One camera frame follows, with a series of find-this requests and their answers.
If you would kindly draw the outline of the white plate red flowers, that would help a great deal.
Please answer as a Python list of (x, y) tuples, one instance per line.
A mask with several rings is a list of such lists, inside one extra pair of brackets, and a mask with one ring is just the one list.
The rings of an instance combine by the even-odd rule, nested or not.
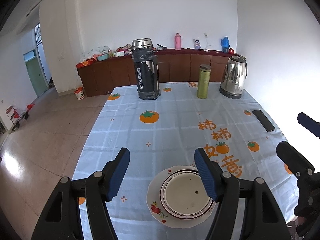
[(156, 220), (175, 229), (203, 223), (216, 205), (192, 166), (173, 166), (159, 172), (149, 184), (146, 203)]

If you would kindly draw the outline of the black smartphone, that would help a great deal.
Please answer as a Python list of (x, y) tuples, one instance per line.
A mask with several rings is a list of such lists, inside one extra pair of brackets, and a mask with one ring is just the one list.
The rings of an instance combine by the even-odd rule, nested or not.
[(272, 132), (276, 129), (274, 125), (270, 122), (270, 120), (267, 118), (267, 116), (261, 110), (253, 110), (252, 113), (258, 119), (258, 121), (261, 123), (261, 125), (267, 132)]

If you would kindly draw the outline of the persimmon print tablecloth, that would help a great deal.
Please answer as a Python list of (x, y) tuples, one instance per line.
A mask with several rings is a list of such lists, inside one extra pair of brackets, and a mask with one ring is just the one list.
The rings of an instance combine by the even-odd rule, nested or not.
[(119, 239), (205, 239), (211, 218), (189, 229), (169, 227), (157, 199), (147, 200), (149, 184), (174, 166), (193, 166), (201, 147), (224, 171), (242, 179), (263, 178), (286, 221), (297, 205), (296, 178), (276, 155), (285, 140), (279, 128), (267, 132), (252, 114), (259, 103), (244, 92), (230, 99), (209, 85), (206, 99), (193, 82), (162, 83), (161, 96), (141, 100), (135, 86), (115, 88), (82, 149), (74, 179), (86, 178), (113, 160), (123, 147), (130, 164), (119, 192), (107, 204)]

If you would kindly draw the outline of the stainless steel electric kettle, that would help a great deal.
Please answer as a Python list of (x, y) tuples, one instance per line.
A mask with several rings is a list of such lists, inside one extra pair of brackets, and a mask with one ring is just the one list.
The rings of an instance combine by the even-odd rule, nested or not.
[(242, 55), (231, 56), (226, 63), (219, 92), (228, 98), (241, 98), (247, 72), (246, 58)]

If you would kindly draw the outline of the white red plastic bucket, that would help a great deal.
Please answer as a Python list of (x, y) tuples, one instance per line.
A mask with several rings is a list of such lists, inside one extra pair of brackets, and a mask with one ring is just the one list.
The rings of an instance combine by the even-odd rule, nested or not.
[(83, 87), (78, 87), (75, 91), (74, 94), (78, 100), (82, 100), (85, 97), (85, 92)]

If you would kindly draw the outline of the dark wooden sideboard cabinet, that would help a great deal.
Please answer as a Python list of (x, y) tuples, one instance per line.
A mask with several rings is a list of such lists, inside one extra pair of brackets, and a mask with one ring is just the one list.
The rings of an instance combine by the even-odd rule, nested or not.
[(211, 66), (210, 81), (220, 82), (228, 59), (233, 54), (195, 49), (165, 49), (154, 53), (145, 64), (131, 55), (104, 61), (90, 61), (77, 66), (87, 96), (111, 94), (116, 87), (150, 85), (165, 82), (197, 82), (200, 65)]

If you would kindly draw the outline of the red folding chair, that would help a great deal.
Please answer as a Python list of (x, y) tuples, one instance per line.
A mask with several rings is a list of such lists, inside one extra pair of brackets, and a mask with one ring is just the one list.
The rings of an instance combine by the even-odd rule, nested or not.
[(34, 103), (31, 103), (29, 105), (27, 105), (27, 108), (25, 111), (23, 111), (21, 114), (17, 111), (17, 109), (13, 106), (10, 105), (6, 112), (6, 115), (8, 116), (8, 118), (10, 119), (10, 121), (12, 122), (12, 129), (11, 131), (14, 132), (16, 129), (20, 128), (21, 124), (20, 122), (22, 120), (28, 120), (29, 118), (29, 111), (35, 106)]

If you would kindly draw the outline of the green gold tumbler bottle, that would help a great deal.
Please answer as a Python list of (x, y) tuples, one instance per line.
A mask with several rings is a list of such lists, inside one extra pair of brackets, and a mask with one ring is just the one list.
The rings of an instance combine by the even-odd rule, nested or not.
[(197, 97), (200, 99), (207, 98), (211, 69), (212, 69), (211, 66), (208, 64), (201, 64), (199, 67)]

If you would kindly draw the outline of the green door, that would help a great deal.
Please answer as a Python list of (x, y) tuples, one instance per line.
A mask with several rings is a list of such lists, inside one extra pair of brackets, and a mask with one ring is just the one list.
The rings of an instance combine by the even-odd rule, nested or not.
[(36, 50), (31, 50), (23, 55), (26, 69), (37, 97), (48, 90), (48, 83), (44, 75)]

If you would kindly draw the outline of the blue thermos jug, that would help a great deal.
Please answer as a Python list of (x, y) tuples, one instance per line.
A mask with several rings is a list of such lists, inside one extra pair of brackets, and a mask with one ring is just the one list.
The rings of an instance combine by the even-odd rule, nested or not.
[(221, 39), (221, 47), (222, 47), (222, 52), (228, 54), (230, 45), (229, 45), (229, 39), (227, 36)]

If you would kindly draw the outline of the teal basin on cabinet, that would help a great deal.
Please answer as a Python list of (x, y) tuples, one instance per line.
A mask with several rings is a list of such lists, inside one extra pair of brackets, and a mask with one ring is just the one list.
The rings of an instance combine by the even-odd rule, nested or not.
[(108, 58), (109, 58), (109, 54), (108, 53), (101, 54), (101, 55), (97, 56), (97, 61), (104, 61), (104, 60), (106, 60)]

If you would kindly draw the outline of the dark large thermos flask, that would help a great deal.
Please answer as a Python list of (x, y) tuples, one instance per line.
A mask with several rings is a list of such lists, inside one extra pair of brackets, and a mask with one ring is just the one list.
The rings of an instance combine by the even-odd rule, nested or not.
[(150, 38), (132, 41), (132, 60), (137, 80), (138, 96), (142, 100), (155, 100), (160, 95), (158, 59)]

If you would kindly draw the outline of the pink thermos bottle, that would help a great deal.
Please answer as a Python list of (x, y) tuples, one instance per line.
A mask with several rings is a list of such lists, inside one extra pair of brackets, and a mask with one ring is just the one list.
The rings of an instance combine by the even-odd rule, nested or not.
[(179, 33), (176, 33), (174, 37), (175, 41), (175, 50), (181, 50), (182, 49), (182, 42), (181, 42), (181, 36)]

